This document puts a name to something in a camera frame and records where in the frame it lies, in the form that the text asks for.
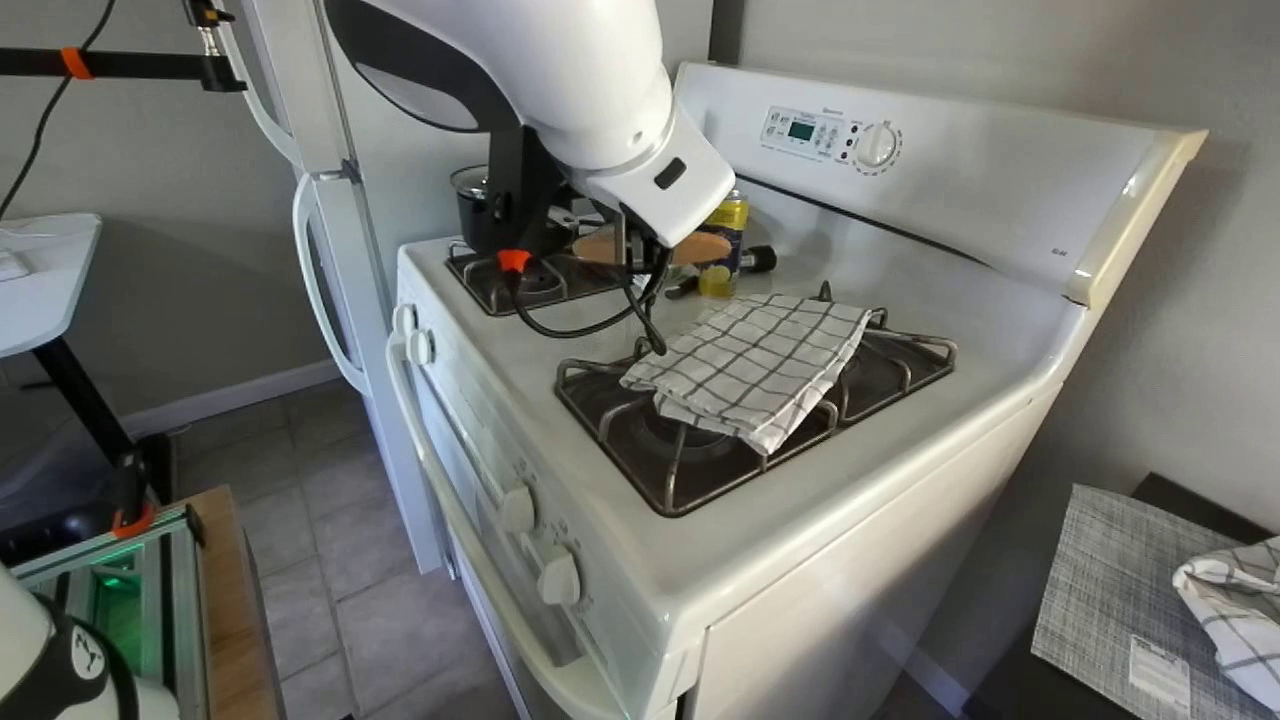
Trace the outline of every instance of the wall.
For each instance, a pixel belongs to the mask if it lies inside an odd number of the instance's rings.
[[[1035,613],[1070,486],[1169,471],[1280,527],[1275,28],[1267,0],[749,4],[749,68],[1212,128],[930,632],[961,690]]]
[[[0,44],[79,44],[100,0],[5,0]],[[95,49],[201,51],[184,0],[119,0]],[[51,82],[0,82],[0,190]],[[100,258],[74,328],[119,411],[324,361],[287,244],[292,174],[235,98],[74,86],[11,217],[92,210]],[[5,382],[42,375],[0,366]]]

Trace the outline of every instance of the stovetop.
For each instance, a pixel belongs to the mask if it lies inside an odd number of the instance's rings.
[[[449,251],[443,269],[469,287],[483,318],[509,318],[511,296],[491,258],[469,250]],[[520,279],[525,307],[570,304],[581,296],[600,296],[621,287],[621,274],[606,264],[581,264],[573,258],[549,258],[527,269]]]
[[[1056,293],[930,244],[905,244],[891,233],[831,219],[788,196],[758,193],[753,217],[762,217],[758,239],[773,244],[780,264],[767,278],[741,278],[741,296],[812,296],[816,279],[831,279],[835,301],[884,304],[891,307],[890,328],[943,337],[961,358],[952,375],[911,400],[791,460],[778,454],[764,476],[682,519],[654,513],[630,471],[556,398],[556,374],[570,361],[633,361],[635,325],[546,341],[511,318],[483,318],[458,285],[443,259],[464,244],[462,238],[408,244],[400,258],[400,304],[424,307],[424,325],[443,348],[429,375],[453,420],[472,431],[472,454],[527,464],[546,519],[564,519],[581,545],[618,550],[623,575],[663,595],[700,595],[725,575],[791,566],[791,552],[812,552],[890,496],[910,494],[924,460],[958,454],[958,442],[1023,409],[1027,394],[1040,394],[1040,375],[1056,382],[1047,368],[1056,368],[1062,337],[1081,322]],[[621,296],[573,301],[546,307],[546,322],[573,328],[618,314],[618,304]],[[661,301],[654,322],[675,341],[717,314],[725,301],[683,296]]]
[[[654,409],[654,394],[621,388],[621,375],[639,361],[594,366],[570,361],[556,375],[556,398],[588,428],[588,437],[612,458],[612,464],[633,480],[633,489],[661,517],[689,517],[717,496],[762,480],[767,470],[852,431],[862,420],[899,406],[905,398],[952,375],[958,348],[936,337],[891,332],[884,325],[870,328],[846,375],[819,400],[819,409],[791,431],[791,442],[758,458],[738,437],[717,437],[663,420]]]

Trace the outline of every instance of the towel on counter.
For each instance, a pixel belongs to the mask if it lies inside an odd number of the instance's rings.
[[[669,358],[643,358],[621,386],[654,394],[669,420],[773,458],[841,382],[870,318],[852,304],[753,296],[682,337]]]
[[[1172,573],[1172,589],[1204,624],[1218,666],[1254,702],[1280,713],[1280,536],[1223,550]]]

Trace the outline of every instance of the stove burner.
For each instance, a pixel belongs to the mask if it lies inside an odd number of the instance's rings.
[[[556,398],[621,464],[654,513],[689,517],[762,471],[875,418],[882,409],[943,382],[958,368],[958,348],[936,337],[870,328],[846,375],[773,458],[758,458],[738,437],[700,431],[661,418],[647,394],[621,388],[621,375],[633,366],[635,358],[621,366],[570,361],[559,366]]]
[[[462,250],[462,251],[453,251],[443,259],[443,269],[472,293],[472,301],[488,318],[509,318],[511,314],[509,285],[505,285],[505,278],[500,278],[491,258],[472,258],[469,250]],[[612,293],[612,287],[621,287],[621,274],[618,269],[581,264],[573,258],[549,258],[549,259],[532,264],[520,278],[525,307],[570,304],[570,301],[600,296],[600,293]]]

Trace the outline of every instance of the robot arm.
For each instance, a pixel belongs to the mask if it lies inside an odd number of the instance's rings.
[[[491,251],[536,244],[556,177],[669,250],[732,190],[675,112],[654,0],[329,0],[329,17],[358,63],[439,88],[491,132]],[[422,44],[392,49],[388,28]]]

